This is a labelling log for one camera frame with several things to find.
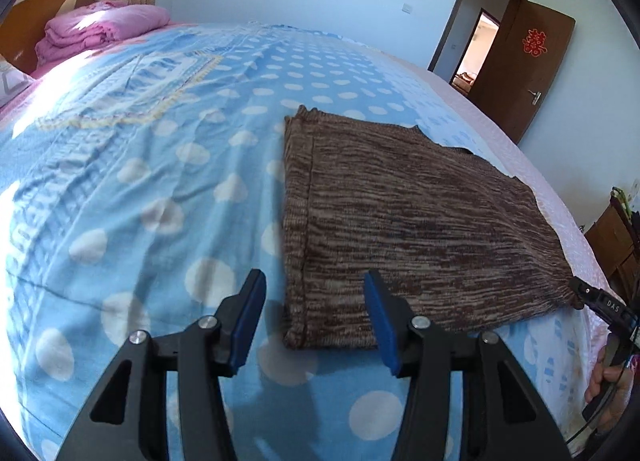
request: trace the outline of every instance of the chinese character decoration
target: chinese character decoration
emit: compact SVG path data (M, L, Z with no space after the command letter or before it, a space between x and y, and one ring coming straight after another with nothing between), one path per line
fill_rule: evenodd
M546 35L544 31L529 29L527 37L522 39L524 52L530 54L534 58L538 58L542 53L546 53L545 40Z

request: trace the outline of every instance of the headboard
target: headboard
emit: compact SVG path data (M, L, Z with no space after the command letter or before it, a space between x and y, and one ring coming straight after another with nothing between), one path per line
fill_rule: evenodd
M36 69L34 46L44 37L45 24L57 14L97 0L17 0L0 24L0 55L25 73Z

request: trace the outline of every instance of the pillow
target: pillow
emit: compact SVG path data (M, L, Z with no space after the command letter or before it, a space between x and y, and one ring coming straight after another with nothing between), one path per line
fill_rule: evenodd
M29 75L0 58L0 107L8 104L34 81Z

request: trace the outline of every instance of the door lock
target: door lock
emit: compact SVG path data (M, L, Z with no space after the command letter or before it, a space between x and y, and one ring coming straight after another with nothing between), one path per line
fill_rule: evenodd
M542 96L542 92L534 92L530 89L529 92L533 94L533 101L531 102L531 105L536 105L538 103L538 100L540 99L540 96Z

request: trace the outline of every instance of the brown door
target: brown door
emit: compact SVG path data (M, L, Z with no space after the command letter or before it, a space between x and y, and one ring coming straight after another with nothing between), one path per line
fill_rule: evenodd
M511 138L520 141L562 63L575 20L528 0L512 0L468 94Z

